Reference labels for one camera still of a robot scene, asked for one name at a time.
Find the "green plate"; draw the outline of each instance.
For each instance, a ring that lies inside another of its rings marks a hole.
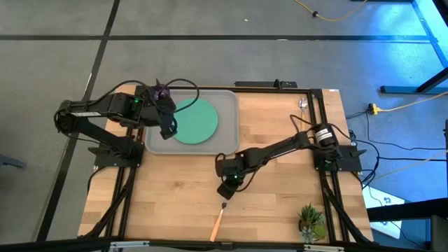
[[[186,99],[176,107],[189,105],[194,99]],[[191,107],[174,114],[177,120],[177,134],[174,138],[184,144],[199,144],[210,138],[218,127],[216,109],[203,99],[198,99]]]

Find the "wooden table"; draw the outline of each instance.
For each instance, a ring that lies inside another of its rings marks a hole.
[[[117,92],[134,93],[135,86]],[[290,114],[300,115],[298,101],[304,94],[236,93],[239,99],[240,150],[264,147],[291,137],[295,129]],[[338,90],[323,90],[329,123],[347,132],[347,123]],[[315,103],[317,118],[319,106]],[[305,119],[309,120],[306,111]],[[125,128],[108,121],[106,129],[119,136]],[[349,144],[339,133],[341,144]],[[111,203],[116,167],[105,168],[92,180],[79,235],[90,231]],[[208,241],[222,197],[216,192],[214,156],[154,155],[145,150],[137,169],[125,237]],[[358,180],[339,173],[344,208],[361,232],[372,233]],[[303,242],[298,231],[298,212],[312,203],[323,211],[319,175],[312,152],[299,150],[270,161],[244,192],[238,192],[224,211],[216,241]],[[113,235],[118,233],[121,210],[115,217]],[[336,211],[332,211],[336,238],[341,240]]]

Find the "small plant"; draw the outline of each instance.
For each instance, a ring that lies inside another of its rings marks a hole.
[[[321,211],[317,211],[309,203],[309,205],[302,207],[302,213],[299,216],[299,230],[306,243],[314,243],[320,239],[325,239],[326,228]]]

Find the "gray tray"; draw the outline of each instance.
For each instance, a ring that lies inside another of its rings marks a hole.
[[[196,90],[171,90],[174,103],[196,97]],[[159,127],[146,128],[145,146],[154,154],[226,155],[239,147],[238,98],[229,90],[201,90],[200,99],[208,101],[218,113],[218,128],[213,136],[198,144],[186,144],[174,137],[163,140]]]

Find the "metal spoon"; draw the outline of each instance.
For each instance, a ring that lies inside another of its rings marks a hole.
[[[300,114],[300,118],[303,119],[303,116],[305,115],[305,109],[307,109],[308,101],[305,98],[301,98],[299,101],[299,108],[302,111]],[[303,130],[303,122],[300,122],[300,131]]]

